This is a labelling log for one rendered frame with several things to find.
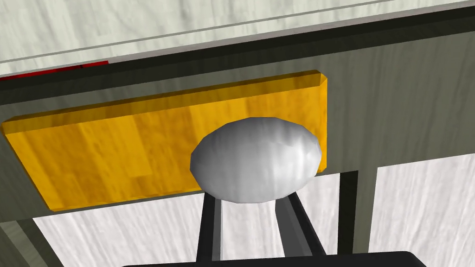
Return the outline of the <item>yellow wooden drawer front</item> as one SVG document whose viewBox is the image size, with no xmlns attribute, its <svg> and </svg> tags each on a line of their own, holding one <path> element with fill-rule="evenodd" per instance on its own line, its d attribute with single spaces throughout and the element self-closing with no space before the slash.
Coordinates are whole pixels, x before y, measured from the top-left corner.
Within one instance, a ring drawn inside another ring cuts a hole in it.
<svg viewBox="0 0 475 267">
<path fill-rule="evenodd" d="M 316 70 L 16 116 L 0 131 L 48 209 L 198 191 L 190 155 L 248 117 L 302 125 L 327 166 L 327 78 Z"/>
</svg>

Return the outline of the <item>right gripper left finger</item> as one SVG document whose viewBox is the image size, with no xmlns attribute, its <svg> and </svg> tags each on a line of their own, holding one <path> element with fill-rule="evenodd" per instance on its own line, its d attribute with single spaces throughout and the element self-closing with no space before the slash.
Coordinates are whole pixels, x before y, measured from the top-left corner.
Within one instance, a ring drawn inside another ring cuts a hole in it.
<svg viewBox="0 0 475 267">
<path fill-rule="evenodd" d="M 197 247 L 197 262 L 221 260 L 222 203 L 209 193 L 204 194 Z"/>
</svg>

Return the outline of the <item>silver round knob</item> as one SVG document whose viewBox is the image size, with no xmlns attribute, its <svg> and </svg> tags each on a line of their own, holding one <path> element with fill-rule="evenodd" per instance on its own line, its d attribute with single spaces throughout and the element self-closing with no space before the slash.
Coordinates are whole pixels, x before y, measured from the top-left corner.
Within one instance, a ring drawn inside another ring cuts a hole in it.
<svg viewBox="0 0 475 267">
<path fill-rule="evenodd" d="M 303 126 L 251 117 L 205 136 L 191 154 L 190 171 L 201 189 L 217 199 L 264 203 L 304 187 L 322 157 L 317 137 Z"/>
</svg>

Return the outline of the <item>grey-green desk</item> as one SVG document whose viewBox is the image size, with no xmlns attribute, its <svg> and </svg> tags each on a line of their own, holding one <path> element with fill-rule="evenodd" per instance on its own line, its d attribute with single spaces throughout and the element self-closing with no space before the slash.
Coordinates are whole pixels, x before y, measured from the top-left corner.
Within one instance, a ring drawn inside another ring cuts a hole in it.
<svg viewBox="0 0 475 267">
<path fill-rule="evenodd" d="M 475 153 L 475 6 L 0 81 L 0 125 L 15 116 L 318 70 L 328 79 L 325 174 L 359 174 L 352 254 L 136 267 L 425 267 L 369 253 L 375 171 Z M 0 131 L 0 266 L 29 267 L 4 231 L 53 215 Z"/>
</svg>

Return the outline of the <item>red flat strip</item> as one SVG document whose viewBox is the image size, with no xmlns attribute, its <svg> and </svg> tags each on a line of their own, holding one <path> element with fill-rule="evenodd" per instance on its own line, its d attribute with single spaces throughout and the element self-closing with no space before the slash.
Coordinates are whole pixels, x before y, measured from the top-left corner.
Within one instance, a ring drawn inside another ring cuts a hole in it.
<svg viewBox="0 0 475 267">
<path fill-rule="evenodd" d="M 35 71 L 35 72 L 30 72 L 30 73 L 4 76 L 4 77 L 0 77 L 0 81 L 13 80 L 13 79 L 18 79 L 18 78 L 23 78 L 23 77 L 40 76 L 40 75 L 64 72 L 64 71 L 69 71 L 69 70 L 84 69 L 84 68 L 93 67 L 93 66 L 106 65 L 108 63 L 109 63 L 108 61 L 99 61 L 99 62 L 93 62 L 93 63 L 87 63 L 87 64 L 81 64 L 81 65 L 65 66 L 65 67 L 57 68 L 57 69 L 41 70 L 41 71 Z"/>
</svg>

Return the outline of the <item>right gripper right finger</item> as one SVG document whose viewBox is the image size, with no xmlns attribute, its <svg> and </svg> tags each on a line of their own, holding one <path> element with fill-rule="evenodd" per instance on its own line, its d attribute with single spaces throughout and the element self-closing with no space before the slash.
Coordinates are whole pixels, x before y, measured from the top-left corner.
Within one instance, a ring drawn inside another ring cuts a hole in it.
<svg viewBox="0 0 475 267">
<path fill-rule="evenodd" d="M 275 214 L 286 258 L 326 255 L 296 192 L 275 201 Z"/>
</svg>

